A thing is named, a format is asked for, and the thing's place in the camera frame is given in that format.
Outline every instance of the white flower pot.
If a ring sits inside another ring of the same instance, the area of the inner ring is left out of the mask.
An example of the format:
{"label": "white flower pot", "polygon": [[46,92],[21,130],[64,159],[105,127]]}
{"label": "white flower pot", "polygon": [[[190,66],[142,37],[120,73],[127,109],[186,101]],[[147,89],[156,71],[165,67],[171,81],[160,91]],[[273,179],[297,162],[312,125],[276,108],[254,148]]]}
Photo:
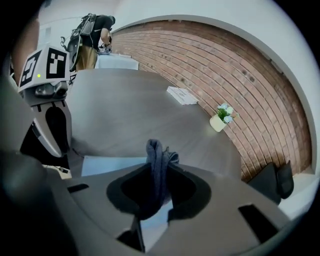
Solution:
{"label": "white flower pot", "polygon": [[210,125],[217,132],[220,132],[226,126],[217,114],[210,118]]}

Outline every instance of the black chair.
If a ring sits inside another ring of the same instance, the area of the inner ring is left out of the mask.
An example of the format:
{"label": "black chair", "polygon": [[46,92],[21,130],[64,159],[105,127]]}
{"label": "black chair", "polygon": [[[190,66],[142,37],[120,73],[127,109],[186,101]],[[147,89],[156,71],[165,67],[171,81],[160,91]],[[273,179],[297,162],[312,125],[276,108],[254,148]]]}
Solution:
{"label": "black chair", "polygon": [[294,190],[294,179],[290,161],[279,169],[271,162],[257,174],[248,185],[261,194],[280,204],[281,199],[287,199]]}

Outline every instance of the gray table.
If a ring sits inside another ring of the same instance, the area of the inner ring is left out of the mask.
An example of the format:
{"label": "gray table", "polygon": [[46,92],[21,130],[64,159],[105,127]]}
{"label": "gray table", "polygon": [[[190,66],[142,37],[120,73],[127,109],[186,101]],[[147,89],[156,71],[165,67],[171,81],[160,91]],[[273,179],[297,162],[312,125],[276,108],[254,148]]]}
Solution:
{"label": "gray table", "polygon": [[[159,74],[129,69],[91,69],[77,74],[66,102],[72,116],[72,147],[82,155],[146,156],[148,139],[176,151],[180,163],[241,178],[241,158],[222,132],[214,131],[199,105],[180,105]],[[73,152],[73,176],[83,159]]]}

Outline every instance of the brick wall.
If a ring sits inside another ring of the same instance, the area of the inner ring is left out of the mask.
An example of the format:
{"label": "brick wall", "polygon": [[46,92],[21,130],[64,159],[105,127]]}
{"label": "brick wall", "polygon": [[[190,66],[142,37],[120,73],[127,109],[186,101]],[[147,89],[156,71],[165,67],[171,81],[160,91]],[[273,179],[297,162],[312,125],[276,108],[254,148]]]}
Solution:
{"label": "brick wall", "polygon": [[114,33],[112,51],[188,88],[210,116],[218,105],[231,105],[239,117],[224,131],[241,154],[242,180],[269,162],[290,160],[294,174],[310,165],[309,127],[296,92],[243,38],[197,22],[156,21]]}

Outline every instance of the potted plant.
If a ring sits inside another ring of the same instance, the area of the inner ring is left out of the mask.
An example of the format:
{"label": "potted plant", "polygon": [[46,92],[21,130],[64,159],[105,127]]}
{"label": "potted plant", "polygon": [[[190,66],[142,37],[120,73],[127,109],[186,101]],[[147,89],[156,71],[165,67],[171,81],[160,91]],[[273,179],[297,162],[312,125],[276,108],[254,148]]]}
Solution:
{"label": "potted plant", "polygon": [[233,114],[234,109],[228,106],[227,103],[223,103],[218,106],[217,114],[210,118],[211,127],[220,132],[225,126],[230,123],[238,114]]}

